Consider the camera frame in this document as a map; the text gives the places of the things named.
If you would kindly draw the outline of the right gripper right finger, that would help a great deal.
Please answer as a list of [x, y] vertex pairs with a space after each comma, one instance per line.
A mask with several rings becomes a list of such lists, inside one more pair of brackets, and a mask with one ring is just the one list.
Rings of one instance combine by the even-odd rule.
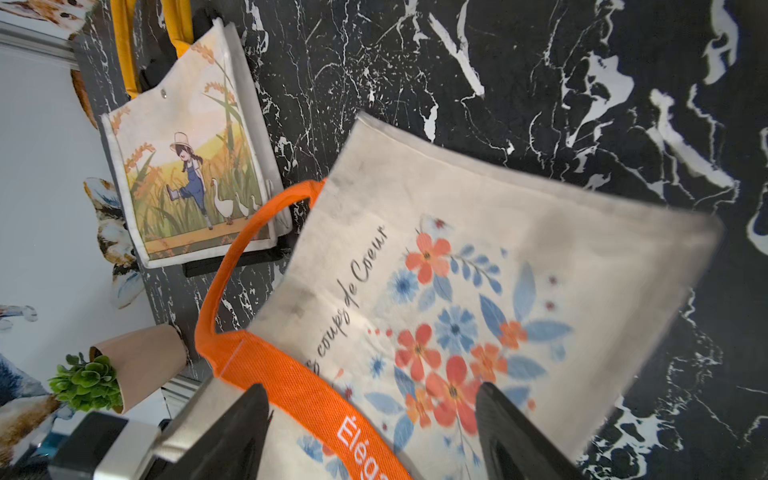
[[580, 479], [576, 466], [495, 385], [477, 392], [475, 417], [490, 479]]

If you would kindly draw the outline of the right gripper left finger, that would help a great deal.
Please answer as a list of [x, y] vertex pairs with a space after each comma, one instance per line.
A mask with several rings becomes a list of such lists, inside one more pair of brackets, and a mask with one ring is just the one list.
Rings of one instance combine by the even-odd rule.
[[155, 442], [159, 479], [255, 479], [271, 423], [260, 384], [204, 383]]

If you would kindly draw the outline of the cream bag orange handles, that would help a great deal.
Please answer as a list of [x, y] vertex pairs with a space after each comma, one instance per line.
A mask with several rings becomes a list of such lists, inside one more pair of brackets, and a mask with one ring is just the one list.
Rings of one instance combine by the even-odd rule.
[[267, 479], [484, 479], [475, 417], [495, 385], [578, 457], [666, 333], [722, 235], [713, 216], [588, 191], [437, 147], [359, 114], [249, 326], [215, 318], [244, 249], [205, 298], [214, 378], [262, 385]]

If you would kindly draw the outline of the tan round object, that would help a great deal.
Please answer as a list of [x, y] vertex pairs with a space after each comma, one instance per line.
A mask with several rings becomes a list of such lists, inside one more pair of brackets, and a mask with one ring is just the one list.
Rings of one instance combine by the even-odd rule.
[[187, 350], [178, 330], [160, 324], [129, 332], [91, 346], [90, 360], [105, 355], [116, 371], [123, 414], [145, 400], [180, 373], [187, 363]]

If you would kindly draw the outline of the green leafy plant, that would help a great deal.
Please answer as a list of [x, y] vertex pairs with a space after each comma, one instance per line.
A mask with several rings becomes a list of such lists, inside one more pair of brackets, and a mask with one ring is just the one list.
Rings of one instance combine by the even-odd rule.
[[55, 398], [76, 411], [111, 410], [121, 413], [124, 401], [111, 359], [98, 354], [87, 359], [83, 354], [67, 355], [49, 379]]

